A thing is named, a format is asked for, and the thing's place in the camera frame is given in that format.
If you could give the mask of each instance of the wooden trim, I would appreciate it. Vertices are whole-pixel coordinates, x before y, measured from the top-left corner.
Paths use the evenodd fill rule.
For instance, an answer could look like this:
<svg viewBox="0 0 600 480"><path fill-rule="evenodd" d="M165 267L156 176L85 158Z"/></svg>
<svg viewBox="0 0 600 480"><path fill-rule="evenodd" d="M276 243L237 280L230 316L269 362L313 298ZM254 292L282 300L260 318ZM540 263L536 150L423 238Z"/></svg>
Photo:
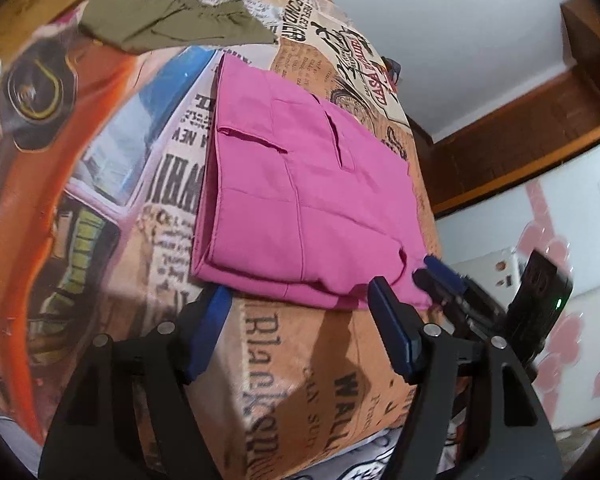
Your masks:
<svg viewBox="0 0 600 480"><path fill-rule="evenodd" d="M422 126L420 126L416 122L416 120L409 114L405 114L405 116L407 117L407 121L409 123L409 126L411 127L411 133L420 136L420 138L425 141L427 146L433 146L433 139L431 138L429 133Z"/></svg>
<svg viewBox="0 0 600 480"><path fill-rule="evenodd" d="M510 101L510 102L502 105L500 108L496 108L493 112L486 114L485 116L481 117L477 121L474 121L473 123L468 124L464 128L460 128L458 131L452 133L448 137L445 137L444 139L440 140L439 142L436 142L436 146L446 146L447 144L456 140L458 137L461 137L461 136L464 136L465 134L470 133L472 130L474 130L478 126L482 126L485 122L491 121L493 118L503 114L504 112L508 112L512 108L517 107L518 105L520 105L520 103L524 103L526 101L534 99L539 93L545 92L547 89L549 89L553 86L556 86L560 83L563 83L565 81L565 79L567 79L570 76L571 70L572 69L569 69L561 74L558 74L556 77L549 79L549 81L546 81L546 82L542 83L540 86L537 86L537 87L531 89L526 94L522 94L520 97L517 97L516 99L513 99L513 101Z"/></svg>
<svg viewBox="0 0 600 480"><path fill-rule="evenodd" d="M579 67L579 65L576 65L573 70L574 73L576 73L576 69ZM596 85L596 83L593 81L593 79L591 78L591 76L589 74L587 74L587 71L584 70L584 68L581 68L577 71L577 75L579 77L581 77L583 79L583 81L585 83L587 83L589 85L589 88L591 88L591 91L596 95L596 97L598 99L600 99L600 88L598 88L598 86Z"/></svg>
<svg viewBox="0 0 600 480"><path fill-rule="evenodd" d="M474 189L457 195L449 200L445 200L439 204L435 204L431 207L434 215L440 215L441 213L451 212L451 210L458 209L461 205L467 202L474 202L479 198L483 198L487 195L494 194L497 191L504 190L504 188L512 187L520 181L528 180L532 176L542 173L545 170L564 162L569 158L573 158L575 155L585 151L587 148L593 147L593 145L600 142L600 126L594 128L590 132L578 137L575 140L561 146L557 150L548 153L545 156L534 160L529 164L525 164L517 170L511 171L503 176L500 176L483 186L475 187Z"/></svg>
<svg viewBox="0 0 600 480"><path fill-rule="evenodd" d="M589 424L585 424L584 427L587 428L589 431L600 428L600 418L598 420L590 422Z"/></svg>

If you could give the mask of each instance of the black clamp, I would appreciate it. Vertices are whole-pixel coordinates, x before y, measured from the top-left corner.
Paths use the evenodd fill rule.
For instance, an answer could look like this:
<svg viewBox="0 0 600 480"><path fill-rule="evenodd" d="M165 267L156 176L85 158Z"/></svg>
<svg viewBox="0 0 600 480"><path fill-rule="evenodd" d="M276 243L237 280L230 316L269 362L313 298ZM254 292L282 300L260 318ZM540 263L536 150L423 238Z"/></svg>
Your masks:
<svg viewBox="0 0 600 480"><path fill-rule="evenodd" d="M231 307L230 291L208 285L174 321L114 342L98 334L69 381L38 470L43 480L221 480L183 384L202 373ZM142 377L164 475L146 466L132 378Z"/></svg>
<svg viewBox="0 0 600 480"><path fill-rule="evenodd" d="M512 346L529 378L533 360L571 295L570 277L544 254L533 250L516 296L506 308L469 276L459 276L435 256L413 273L414 283L442 307L459 338L487 341L500 336Z"/></svg>
<svg viewBox="0 0 600 480"><path fill-rule="evenodd" d="M368 304L392 367L418 385L382 480L561 477L549 421L504 338L470 341L425 324L382 277L369 284ZM459 376L472 377L466 438L456 466L436 475Z"/></svg>

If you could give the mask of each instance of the white wall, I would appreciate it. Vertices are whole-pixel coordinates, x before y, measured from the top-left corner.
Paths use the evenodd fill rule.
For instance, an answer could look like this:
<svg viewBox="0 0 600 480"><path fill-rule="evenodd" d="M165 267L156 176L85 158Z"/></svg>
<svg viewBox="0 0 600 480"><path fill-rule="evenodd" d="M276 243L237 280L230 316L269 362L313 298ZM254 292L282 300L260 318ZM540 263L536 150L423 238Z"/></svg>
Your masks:
<svg viewBox="0 0 600 480"><path fill-rule="evenodd" d="M600 144L538 177L555 236L566 241L573 295L600 286ZM443 260L456 264L515 247L534 220L520 184L436 221Z"/></svg>
<svg viewBox="0 0 600 480"><path fill-rule="evenodd" d="M565 0L334 1L401 63L400 102L434 140L567 69Z"/></svg>

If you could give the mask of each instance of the folded pink fabric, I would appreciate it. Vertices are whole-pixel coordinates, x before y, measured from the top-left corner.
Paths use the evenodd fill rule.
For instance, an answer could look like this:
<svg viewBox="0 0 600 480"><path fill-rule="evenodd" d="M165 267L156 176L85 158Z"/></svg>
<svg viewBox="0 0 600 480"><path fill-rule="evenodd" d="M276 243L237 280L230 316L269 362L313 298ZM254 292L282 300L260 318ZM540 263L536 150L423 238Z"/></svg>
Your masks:
<svg viewBox="0 0 600 480"><path fill-rule="evenodd" d="M384 276L401 301L426 248L408 165L352 115L225 55L191 272L322 308L366 308Z"/></svg>

